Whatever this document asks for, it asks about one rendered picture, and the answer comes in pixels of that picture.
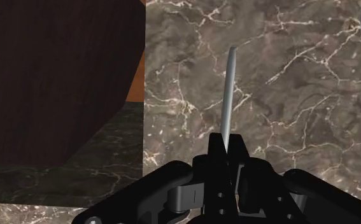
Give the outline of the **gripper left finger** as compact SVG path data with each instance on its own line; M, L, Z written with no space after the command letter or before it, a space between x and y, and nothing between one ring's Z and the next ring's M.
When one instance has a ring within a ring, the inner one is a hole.
M193 164L174 160L96 203L71 224L176 224L190 210L202 213L187 224L226 224L237 215L227 154L219 133Z

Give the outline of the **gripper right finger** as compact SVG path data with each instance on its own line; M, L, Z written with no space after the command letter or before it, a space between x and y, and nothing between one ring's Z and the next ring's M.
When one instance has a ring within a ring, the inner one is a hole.
M249 156L239 134L229 137L231 165L237 165L239 208L263 211L265 224L361 224L361 200L301 169L276 173Z

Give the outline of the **thin grey metal utensil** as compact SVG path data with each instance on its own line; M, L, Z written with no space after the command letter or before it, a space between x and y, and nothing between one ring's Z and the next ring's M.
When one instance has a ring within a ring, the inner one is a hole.
M229 49L227 65L226 65L225 86L223 91L222 114L221 114L221 124L220 124L220 133L223 138L225 150L228 149L228 145L229 145L235 75L236 75L236 47L232 46Z

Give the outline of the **dark wood robot stand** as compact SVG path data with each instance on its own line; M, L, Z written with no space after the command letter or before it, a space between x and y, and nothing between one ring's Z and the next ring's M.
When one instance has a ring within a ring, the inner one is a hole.
M65 163L125 103L141 0L0 0L0 164Z

